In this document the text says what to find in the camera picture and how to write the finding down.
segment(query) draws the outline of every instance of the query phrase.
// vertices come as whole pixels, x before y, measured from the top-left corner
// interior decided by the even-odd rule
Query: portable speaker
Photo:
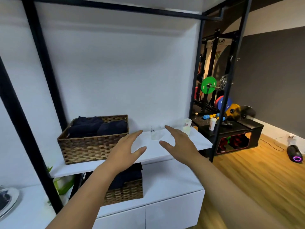
[[[303,161],[303,156],[296,145],[290,145],[287,147],[287,154],[291,161],[300,163]]]

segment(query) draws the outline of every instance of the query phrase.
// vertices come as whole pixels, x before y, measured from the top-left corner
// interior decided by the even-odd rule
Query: green weight plate
[[[201,91],[204,93],[204,94],[210,94],[212,93],[215,88],[208,88],[207,85],[208,84],[211,84],[212,86],[216,86],[216,79],[214,77],[206,77],[203,81],[202,81],[202,84],[201,84]]]

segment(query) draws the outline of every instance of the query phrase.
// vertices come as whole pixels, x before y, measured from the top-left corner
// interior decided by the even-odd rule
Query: power cord
[[[293,137],[291,137],[291,136],[281,136],[281,137],[277,137],[277,138],[275,138],[275,139],[273,140],[273,143],[274,143],[277,147],[281,148],[281,150],[274,148],[271,144],[269,144],[268,142],[264,141],[264,140],[261,139],[261,138],[260,138],[260,140],[262,140],[263,142],[266,142],[269,146],[271,146],[271,147],[274,148],[275,150],[280,151],[280,152],[284,152],[285,150],[284,150],[282,147],[278,146],[278,145],[275,143],[275,142],[276,142],[276,139],[279,139],[279,138],[293,138]]]

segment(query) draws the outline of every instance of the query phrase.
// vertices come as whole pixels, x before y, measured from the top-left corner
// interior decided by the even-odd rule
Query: ceiling
[[[253,0],[250,11],[254,11],[265,6],[277,3],[283,0]],[[203,36],[214,34],[216,29],[223,32],[228,26],[242,16],[244,2],[234,5],[224,12],[224,18],[221,22],[206,21],[203,29]]]

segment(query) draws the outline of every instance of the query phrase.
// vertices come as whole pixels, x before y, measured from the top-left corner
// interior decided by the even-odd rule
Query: hand
[[[167,125],[165,128],[170,131],[170,134],[174,137],[176,145],[171,146],[165,141],[160,141],[160,145],[177,161],[190,166],[194,159],[196,159],[196,156],[200,155],[195,145],[184,132]]]
[[[142,132],[143,130],[140,130],[122,137],[109,153],[104,163],[108,164],[116,175],[129,168],[147,149],[144,146],[134,153],[131,152],[133,142]]]

